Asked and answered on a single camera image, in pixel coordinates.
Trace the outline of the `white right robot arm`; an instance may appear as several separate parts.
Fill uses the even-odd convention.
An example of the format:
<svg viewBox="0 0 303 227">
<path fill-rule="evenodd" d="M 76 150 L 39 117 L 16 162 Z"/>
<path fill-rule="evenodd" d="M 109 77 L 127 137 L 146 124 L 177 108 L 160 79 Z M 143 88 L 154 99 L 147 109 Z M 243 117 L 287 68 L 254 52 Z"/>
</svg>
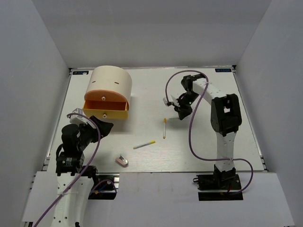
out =
<svg viewBox="0 0 303 227">
<path fill-rule="evenodd" d="M 188 143 L 192 154 L 204 161 L 214 161 L 214 184 L 218 188 L 226 188 L 231 179 L 235 177 L 233 163 L 234 140 L 239 126 L 242 123 L 239 99 L 236 94 L 225 94 L 210 84 L 207 76 L 203 73 L 184 76 L 181 81 L 185 93 L 179 98 L 173 98 L 174 110 L 180 120 L 192 115 L 188 133 Z M 217 137 L 217 158 L 206 159 L 199 157 L 192 148 L 191 130 L 197 107 L 193 110 L 191 105 L 199 98 L 211 106 L 210 123 Z"/>
</svg>

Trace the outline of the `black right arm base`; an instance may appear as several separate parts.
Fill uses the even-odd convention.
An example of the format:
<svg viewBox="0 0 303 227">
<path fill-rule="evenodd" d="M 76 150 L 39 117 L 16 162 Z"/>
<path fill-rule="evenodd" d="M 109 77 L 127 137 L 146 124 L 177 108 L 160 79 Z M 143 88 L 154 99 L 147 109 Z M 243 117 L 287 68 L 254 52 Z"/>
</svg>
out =
<svg viewBox="0 0 303 227">
<path fill-rule="evenodd" d="M 213 175 L 197 175 L 193 178 L 193 183 L 197 184 L 199 201 L 242 201 L 241 182 L 239 175 L 219 186 Z"/>
</svg>

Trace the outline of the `blue corner label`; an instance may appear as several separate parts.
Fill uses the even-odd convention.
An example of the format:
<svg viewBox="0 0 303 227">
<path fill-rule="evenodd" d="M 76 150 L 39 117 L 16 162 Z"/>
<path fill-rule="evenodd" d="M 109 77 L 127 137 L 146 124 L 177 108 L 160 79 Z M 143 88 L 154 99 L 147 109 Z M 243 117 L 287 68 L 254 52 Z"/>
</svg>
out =
<svg viewBox="0 0 303 227">
<path fill-rule="evenodd" d="M 215 72 L 232 72 L 232 70 L 229 68 L 215 68 Z"/>
<path fill-rule="evenodd" d="M 80 71 L 73 71 L 73 75 L 88 75 L 89 71 L 88 70 L 80 70 Z"/>
</svg>

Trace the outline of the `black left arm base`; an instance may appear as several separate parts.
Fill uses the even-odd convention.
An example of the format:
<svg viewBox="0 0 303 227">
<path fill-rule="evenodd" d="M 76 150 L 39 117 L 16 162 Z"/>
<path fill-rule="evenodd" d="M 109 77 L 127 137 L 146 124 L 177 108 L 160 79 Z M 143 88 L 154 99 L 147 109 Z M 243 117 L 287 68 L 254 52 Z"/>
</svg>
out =
<svg viewBox="0 0 303 227">
<path fill-rule="evenodd" d="M 89 200 L 113 200 L 116 197 L 115 189 L 118 191 L 119 174 L 101 174 L 95 166 L 89 166 L 82 176 L 93 180 Z"/>
</svg>

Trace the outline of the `blue left corner label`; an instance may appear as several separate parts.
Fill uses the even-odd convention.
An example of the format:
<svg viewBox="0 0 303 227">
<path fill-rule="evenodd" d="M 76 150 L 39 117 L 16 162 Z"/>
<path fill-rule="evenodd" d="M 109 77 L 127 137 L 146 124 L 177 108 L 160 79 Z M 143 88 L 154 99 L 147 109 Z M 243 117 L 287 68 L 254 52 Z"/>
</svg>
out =
<svg viewBox="0 0 303 227">
<path fill-rule="evenodd" d="M 73 75 L 88 75 L 89 71 L 88 70 L 80 70 L 80 71 L 73 71 Z"/>
</svg>

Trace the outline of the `blue right corner label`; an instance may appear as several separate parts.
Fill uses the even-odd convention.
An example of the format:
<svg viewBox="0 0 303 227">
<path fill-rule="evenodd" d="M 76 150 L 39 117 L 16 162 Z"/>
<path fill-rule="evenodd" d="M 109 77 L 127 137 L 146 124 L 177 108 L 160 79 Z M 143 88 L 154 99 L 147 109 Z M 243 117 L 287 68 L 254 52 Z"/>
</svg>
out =
<svg viewBox="0 0 303 227">
<path fill-rule="evenodd" d="M 215 72 L 232 72 L 232 70 L 229 68 L 215 68 Z"/>
</svg>

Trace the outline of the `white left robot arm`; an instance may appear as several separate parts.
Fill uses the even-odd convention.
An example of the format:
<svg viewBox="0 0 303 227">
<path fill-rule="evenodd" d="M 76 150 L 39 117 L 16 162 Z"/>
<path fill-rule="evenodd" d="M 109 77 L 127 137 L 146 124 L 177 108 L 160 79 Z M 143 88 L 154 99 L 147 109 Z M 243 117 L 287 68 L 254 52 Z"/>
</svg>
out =
<svg viewBox="0 0 303 227">
<path fill-rule="evenodd" d="M 54 204 L 53 227 L 80 227 L 92 189 L 100 177 L 91 160 L 84 164 L 84 150 L 91 143 L 100 144 L 113 128 L 95 116 L 80 113 L 62 128 L 62 143 L 56 151 L 57 199 Z"/>
</svg>

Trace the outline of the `beige orange drawer container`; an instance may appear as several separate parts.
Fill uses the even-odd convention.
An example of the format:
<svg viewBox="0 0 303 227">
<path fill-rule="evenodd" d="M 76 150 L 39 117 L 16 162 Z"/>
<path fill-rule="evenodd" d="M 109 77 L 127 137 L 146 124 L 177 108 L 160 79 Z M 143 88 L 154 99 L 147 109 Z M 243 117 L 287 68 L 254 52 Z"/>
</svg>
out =
<svg viewBox="0 0 303 227">
<path fill-rule="evenodd" d="M 116 66 L 96 67 L 84 95 L 83 112 L 99 119 L 128 118 L 132 91 L 130 74 Z"/>
</svg>

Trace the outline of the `pink white eraser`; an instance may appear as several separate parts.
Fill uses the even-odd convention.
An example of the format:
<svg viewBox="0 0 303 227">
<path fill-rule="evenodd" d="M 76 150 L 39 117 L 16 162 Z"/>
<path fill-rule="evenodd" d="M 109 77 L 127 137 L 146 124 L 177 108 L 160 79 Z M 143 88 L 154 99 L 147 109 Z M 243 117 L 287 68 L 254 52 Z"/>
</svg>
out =
<svg viewBox="0 0 303 227">
<path fill-rule="evenodd" d="M 129 164 L 128 160 L 123 155 L 119 155 L 115 161 L 122 167 L 127 167 Z"/>
</svg>

